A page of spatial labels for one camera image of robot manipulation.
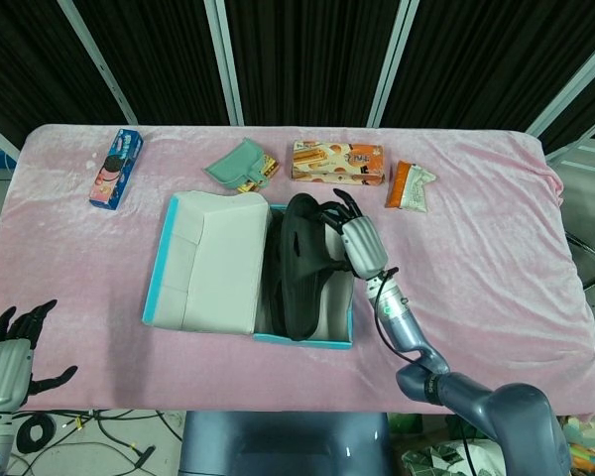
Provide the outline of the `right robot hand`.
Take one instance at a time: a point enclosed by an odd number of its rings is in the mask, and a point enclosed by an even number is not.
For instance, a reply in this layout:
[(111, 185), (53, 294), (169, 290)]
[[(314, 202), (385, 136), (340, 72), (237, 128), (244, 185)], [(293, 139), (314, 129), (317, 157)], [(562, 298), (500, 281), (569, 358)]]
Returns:
[(371, 219), (364, 215), (354, 198), (335, 188), (340, 201), (326, 201), (318, 207), (318, 219), (341, 238), (345, 257), (353, 274), (369, 281), (385, 271), (388, 255)]

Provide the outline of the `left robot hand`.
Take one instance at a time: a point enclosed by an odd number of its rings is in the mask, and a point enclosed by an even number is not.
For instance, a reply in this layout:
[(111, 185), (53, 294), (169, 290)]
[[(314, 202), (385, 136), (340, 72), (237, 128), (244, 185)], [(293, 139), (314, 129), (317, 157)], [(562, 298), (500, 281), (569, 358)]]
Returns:
[(57, 301), (51, 299), (17, 315), (11, 306), (0, 315), (0, 414), (19, 410), (28, 397), (66, 384), (78, 370), (67, 367), (56, 377), (36, 381), (33, 377), (35, 351), (45, 320)]

